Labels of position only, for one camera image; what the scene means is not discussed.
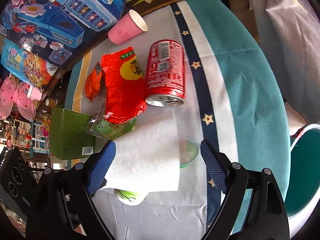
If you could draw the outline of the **green white yogurt cup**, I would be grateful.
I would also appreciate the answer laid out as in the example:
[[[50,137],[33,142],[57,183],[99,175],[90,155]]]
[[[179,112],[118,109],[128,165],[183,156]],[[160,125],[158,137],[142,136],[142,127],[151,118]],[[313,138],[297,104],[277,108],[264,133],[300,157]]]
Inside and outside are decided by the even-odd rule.
[[[179,142],[180,145],[180,169],[188,167],[200,152],[200,144],[192,139],[183,139]],[[129,206],[139,205],[144,198],[149,194],[148,192],[131,192],[126,190],[114,189],[116,198]]]

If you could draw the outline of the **green clear plastic wrapper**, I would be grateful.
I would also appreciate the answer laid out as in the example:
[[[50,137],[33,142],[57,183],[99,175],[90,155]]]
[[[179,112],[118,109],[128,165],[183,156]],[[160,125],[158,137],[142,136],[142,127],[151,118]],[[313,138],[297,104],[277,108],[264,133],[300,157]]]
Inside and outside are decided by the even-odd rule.
[[[85,128],[86,134],[101,139],[115,140],[134,129],[137,122],[136,118],[133,118],[124,124],[114,124],[106,121],[103,117],[105,105],[106,103],[103,102],[99,107],[99,111],[89,120]]]

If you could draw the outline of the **white paper napkin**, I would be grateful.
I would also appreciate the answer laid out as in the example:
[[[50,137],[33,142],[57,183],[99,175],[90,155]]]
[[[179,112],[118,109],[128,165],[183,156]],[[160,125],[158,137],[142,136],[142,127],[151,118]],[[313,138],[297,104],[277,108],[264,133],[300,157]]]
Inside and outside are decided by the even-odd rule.
[[[138,120],[117,138],[106,188],[131,192],[176,191],[180,180],[180,146],[173,111]]]

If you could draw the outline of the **red snack wrapper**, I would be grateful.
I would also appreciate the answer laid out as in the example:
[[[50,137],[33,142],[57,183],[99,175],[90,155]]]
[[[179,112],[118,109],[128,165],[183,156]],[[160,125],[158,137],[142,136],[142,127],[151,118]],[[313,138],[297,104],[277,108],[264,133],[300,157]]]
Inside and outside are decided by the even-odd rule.
[[[135,51],[127,47],[104,54],[101,66],[107,90],[104,119],[113,124],[124,124],[146,108],[146,80],[137,62]]]

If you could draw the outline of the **small orange wrapper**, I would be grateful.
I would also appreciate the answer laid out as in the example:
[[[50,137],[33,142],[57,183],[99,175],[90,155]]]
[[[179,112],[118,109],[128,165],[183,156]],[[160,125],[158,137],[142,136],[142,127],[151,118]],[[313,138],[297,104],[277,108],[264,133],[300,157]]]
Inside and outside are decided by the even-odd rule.
[[[103,69],[99,62],[95,64],[95,67],[92,69],[92,72],[86,79],[84,90],[85,96],[90,101],[97,97],[100,93],[101,80],[103,77]]]

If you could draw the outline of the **red soda can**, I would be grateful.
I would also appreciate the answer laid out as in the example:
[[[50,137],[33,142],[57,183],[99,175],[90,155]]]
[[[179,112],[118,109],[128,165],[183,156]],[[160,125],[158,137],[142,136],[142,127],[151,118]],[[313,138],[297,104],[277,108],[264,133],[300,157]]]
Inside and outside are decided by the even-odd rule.
[[[180,43],[159,40],[151,45],[146,82],[146,103],[157,107],[176,107],[184,103],[184,50]]]

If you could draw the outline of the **pink paper cup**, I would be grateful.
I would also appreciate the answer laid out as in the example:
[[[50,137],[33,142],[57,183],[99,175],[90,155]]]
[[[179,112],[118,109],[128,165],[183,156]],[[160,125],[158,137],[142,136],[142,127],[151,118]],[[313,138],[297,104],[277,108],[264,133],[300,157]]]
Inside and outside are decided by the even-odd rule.
[[[112,43],[120,45],[147,31],[148,27],[142,16],[131,9],[109,30],[108,38]]]

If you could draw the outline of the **teal trash bin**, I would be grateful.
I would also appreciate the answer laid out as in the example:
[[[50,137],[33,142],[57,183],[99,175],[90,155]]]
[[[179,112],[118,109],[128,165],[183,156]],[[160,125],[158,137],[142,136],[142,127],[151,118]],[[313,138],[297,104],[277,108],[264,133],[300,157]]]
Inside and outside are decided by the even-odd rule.
[[[300,128],[290,140],[290,181],[285,207],[293,238],[319,202],[319,124]]]

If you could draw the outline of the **green cardboard box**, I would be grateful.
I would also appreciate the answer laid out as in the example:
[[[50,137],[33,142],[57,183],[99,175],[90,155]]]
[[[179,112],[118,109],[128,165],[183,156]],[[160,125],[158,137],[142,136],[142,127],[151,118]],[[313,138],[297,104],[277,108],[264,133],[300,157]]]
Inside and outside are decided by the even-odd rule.
[[[52,109],[49,151],[60,160],[81,159],[94,152],[95,137],[85,133],[91,116],[65,108]]]

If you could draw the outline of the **pink butterfly wings toy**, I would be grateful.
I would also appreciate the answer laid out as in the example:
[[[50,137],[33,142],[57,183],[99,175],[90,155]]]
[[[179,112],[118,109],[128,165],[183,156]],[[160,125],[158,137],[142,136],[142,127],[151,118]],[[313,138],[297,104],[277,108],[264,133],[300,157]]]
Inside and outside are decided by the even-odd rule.
[[[28,83],[16,83],[13,76],[7,77],[1,86],[1,120],[6,119],[16,104],[21,116],[32,120],[36,115],[36,108],[33,101],[40,101],[41,91]]]

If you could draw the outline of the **paw patrol toy package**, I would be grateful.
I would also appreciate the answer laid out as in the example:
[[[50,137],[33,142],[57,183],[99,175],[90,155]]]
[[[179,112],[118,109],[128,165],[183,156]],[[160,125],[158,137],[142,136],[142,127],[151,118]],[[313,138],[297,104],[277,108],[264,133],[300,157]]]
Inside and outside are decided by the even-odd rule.
[[[23,82],[44,92],[58,68],[35,54],[20,48],[17,44],[4,39],[1,64]]]

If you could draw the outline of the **blue toy box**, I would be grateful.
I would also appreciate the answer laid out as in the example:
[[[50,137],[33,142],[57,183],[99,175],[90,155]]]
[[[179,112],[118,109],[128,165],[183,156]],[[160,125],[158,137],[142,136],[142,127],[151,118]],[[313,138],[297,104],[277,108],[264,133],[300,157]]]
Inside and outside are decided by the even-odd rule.
[[[59,68],[107,38],[126,0],[1,0],[1,35]]]

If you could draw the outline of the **grey cloth covered furniture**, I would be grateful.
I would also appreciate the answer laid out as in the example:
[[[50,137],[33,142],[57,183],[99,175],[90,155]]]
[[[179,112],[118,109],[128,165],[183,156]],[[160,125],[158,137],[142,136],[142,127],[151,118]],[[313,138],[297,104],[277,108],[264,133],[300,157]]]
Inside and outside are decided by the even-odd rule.
[[[319,123],[319,0],[252,0],[261,48],[283,97]]]

